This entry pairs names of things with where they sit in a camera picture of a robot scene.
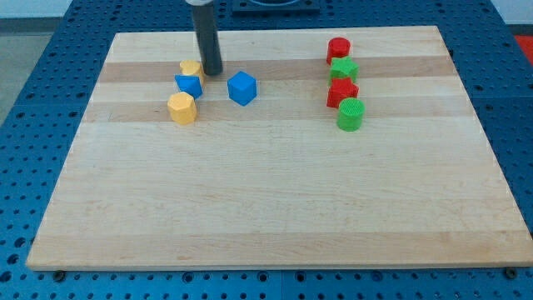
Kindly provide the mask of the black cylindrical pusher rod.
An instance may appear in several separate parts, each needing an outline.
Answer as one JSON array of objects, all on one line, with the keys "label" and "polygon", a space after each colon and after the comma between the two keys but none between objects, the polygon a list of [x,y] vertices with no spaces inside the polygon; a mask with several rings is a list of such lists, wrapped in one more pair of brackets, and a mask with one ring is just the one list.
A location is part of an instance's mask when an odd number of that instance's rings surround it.
[{"label": "black cylindrical pusher rod", "polygon": [[223,66],[213,1],[186,0],[186,3],[192,10],[192,22],[197,36],[203,71],[207,76],[217,76],[222,73]]}]

